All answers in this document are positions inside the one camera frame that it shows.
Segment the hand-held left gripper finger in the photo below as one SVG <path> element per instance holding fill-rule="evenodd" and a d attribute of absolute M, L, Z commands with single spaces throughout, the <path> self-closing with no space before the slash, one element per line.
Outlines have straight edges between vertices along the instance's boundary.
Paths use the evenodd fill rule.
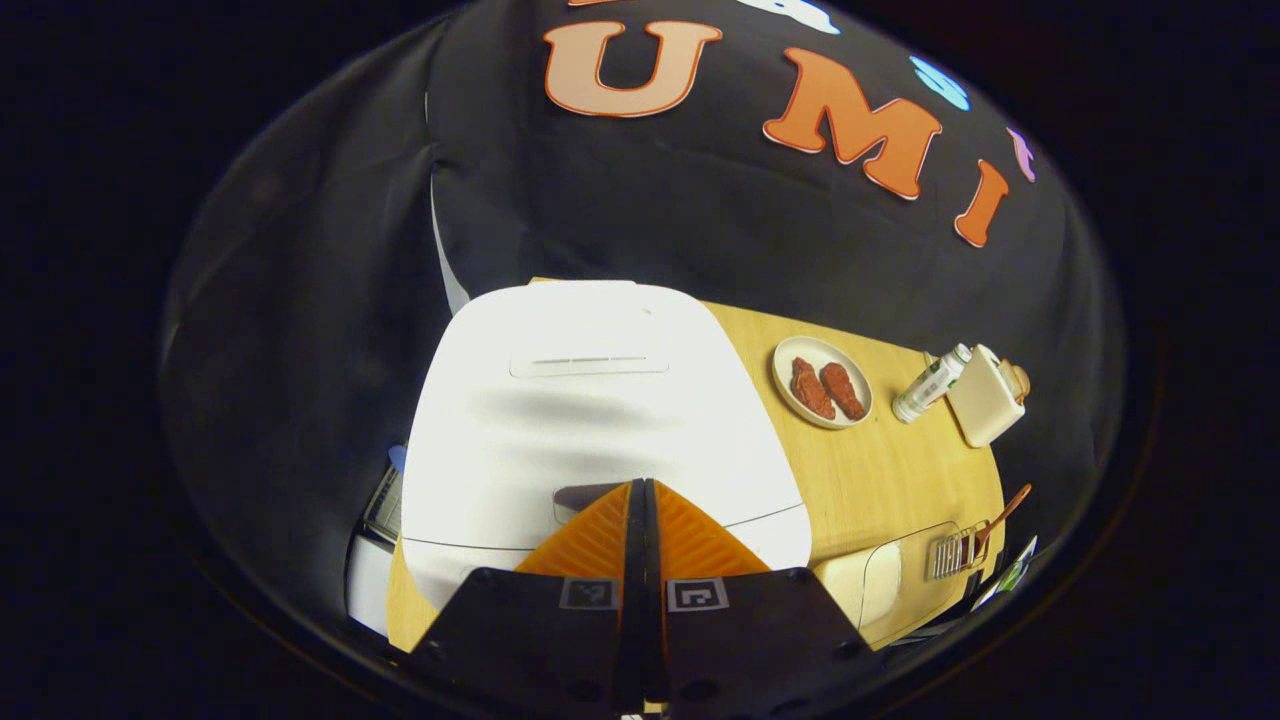
<path fill-rule="evenodd" d="M 410 655 L 483 716 L 620 716 L 644 705 L 646 484 L 588 506 L 522 570 L 474 569 Z"/>
<path fill-rule="evenodd" d="M 645 693 L 668 716 L 822 716 L 863 705 L 881 678 L 812 569 L 771 570 L 652 479 L 645 624 Z"/>

